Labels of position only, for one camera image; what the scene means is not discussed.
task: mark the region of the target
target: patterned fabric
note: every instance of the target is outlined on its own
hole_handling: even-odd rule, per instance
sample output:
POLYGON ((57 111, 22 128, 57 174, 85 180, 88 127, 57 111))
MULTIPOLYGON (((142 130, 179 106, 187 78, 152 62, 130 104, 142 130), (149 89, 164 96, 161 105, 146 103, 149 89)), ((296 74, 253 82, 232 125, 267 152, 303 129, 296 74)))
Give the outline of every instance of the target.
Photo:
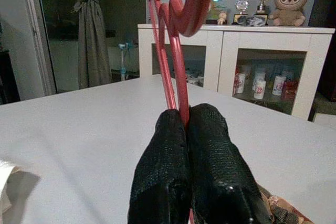
POLYGON ((285 199, 272 195, 262 186, 258 186, 272 224, 313 224, 285 199))

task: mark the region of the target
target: white cup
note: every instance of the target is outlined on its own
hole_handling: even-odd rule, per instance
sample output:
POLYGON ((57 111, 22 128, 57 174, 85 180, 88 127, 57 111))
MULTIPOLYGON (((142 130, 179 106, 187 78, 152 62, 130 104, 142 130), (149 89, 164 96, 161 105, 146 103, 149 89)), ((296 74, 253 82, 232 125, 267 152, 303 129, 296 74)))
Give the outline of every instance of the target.
POLYGON ((251 65, 241 65, 241 67, 240 67, 241 73, 246 74, 245 81, 247 81, 249 79, 249 77, 251 75, 251 69, 252 69, 251 65))
POLYGON ((258 80, 265 80, 265 72, 256 72, 254 75, 254 79, 253 79, 253 86, 252 86, 252 90, 255 89, 256 83, 258 80))
POLYGON ((266 81, 257 80, 256 86, 255 86, 255 91, 254 91, 254 98, 255 99, 264 98, 265 87, 266 87, 266 81))
POLYGON ((196 77, 188 78, 188 83, 193 84, 193 85, 198 85, 198 78, 196 77))
POLYGON ((244 84, 245 84, 245 79, 246 79, 246 74, 244 73, 240 73, 238 75, 238 89, 237 89, 237 93, 241 94, 244 91, 244 84))
POLYGON ((274 80, 272 94, 281 95, 282 87, 284 86, 284 82, 286 81, 286 76, 276 76, 274 80))
POLYGON ((197 78, 198 78, 198 82, 201 85, 203 85, 203 83, 204 83, 204 75, 203 74, 199 74, 197 78))

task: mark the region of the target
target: black fabric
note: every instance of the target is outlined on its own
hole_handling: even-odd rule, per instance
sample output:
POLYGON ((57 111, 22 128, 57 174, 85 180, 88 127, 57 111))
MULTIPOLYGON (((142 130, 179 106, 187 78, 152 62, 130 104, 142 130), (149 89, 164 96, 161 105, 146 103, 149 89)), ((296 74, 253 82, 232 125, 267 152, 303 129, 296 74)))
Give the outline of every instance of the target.
POLYGON ((270 223, 253 175, 215 107, 190 109, 187 143, 197 222, 270 223))
POLYGON ((184 126, 177 110, 167 110, 136 166, 128 224, 187 223, 190 181, 184 126))
POLYGON ((197 224, 271 223, 225 119, 209 104, 190 108, 187 140, 177 110, 160 115, 135 170, 128 224, 186 224, 191 207, 197 224))

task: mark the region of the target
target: beige plush toy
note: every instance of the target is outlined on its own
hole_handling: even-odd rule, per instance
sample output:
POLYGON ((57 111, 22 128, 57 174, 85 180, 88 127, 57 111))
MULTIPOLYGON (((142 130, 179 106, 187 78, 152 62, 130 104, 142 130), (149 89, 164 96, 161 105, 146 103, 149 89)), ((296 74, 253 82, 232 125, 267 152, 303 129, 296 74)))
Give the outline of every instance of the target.
POLYGON ((221 12, 218 16, 217 24, 222 25, 225 23, 226 20, 226 12, 221 12))
POLYGON ((301 26, 306 18, 302 13, 307 0, 275 0, 276 9, 269 19, 275 26, 301 26))

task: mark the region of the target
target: door frame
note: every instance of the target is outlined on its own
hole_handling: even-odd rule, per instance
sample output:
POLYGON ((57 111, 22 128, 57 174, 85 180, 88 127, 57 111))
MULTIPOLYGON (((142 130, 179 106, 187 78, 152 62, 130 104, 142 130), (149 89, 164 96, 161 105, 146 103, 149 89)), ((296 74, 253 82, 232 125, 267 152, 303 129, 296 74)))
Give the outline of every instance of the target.
POLYGON ((44 94, 53 95, 57 93, 57 88, 41 1, 27 0, 27 7, 44 94))

